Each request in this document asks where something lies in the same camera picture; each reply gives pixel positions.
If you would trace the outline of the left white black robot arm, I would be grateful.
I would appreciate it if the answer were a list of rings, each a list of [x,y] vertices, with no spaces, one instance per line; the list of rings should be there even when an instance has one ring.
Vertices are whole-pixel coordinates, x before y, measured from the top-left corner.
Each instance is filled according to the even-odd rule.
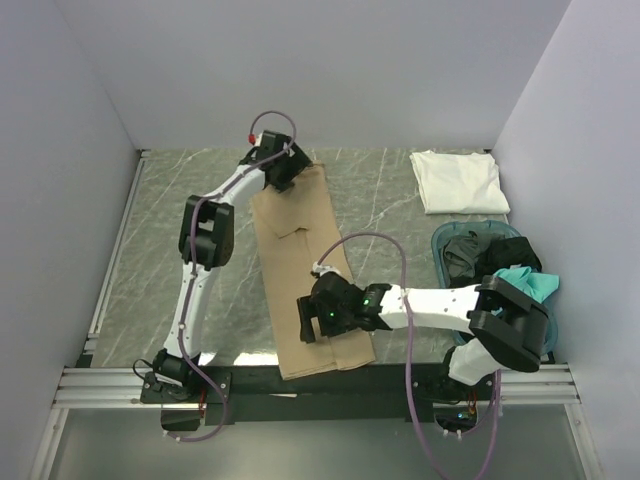
[[[311,166],[295,138],[265,130],[249,136],[252,148],[234,172],[206,195],[185,204],[178,247],[183,262],[174,318],[163,347],[149,364],[141,399],[149,403],[186,403],[211,388],[198,361],[206,309],[219,273],[234,251],[235,211],[267,187],[291,188]]]

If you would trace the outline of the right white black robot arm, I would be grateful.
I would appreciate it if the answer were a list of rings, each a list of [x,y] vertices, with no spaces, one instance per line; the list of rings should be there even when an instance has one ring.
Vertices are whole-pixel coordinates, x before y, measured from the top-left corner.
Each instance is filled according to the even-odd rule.
[[[328,271],[296,303],[300,340],[307,344],[317,335],[333,338],[353,330],[411,332],[421,327],[469,335],[470,340],[452,350],[438,377],[440,390],[452,399],[464,397],[497,370],[538,371],[549,324],[544,305],[494,276],[453,289],[388,283],[361,289]]]

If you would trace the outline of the tan t shirt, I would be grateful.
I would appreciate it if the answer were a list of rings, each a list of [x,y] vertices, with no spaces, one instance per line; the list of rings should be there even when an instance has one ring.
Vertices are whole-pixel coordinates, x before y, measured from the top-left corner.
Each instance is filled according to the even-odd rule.
[[[325,169],[315,164],[283,193],[269,187],[251,199],[253,224],[280,373],[291,380],[352,370],[375,360],[367,332],[300,340],[296,300],[310,293],[313,264],[340,238]]]

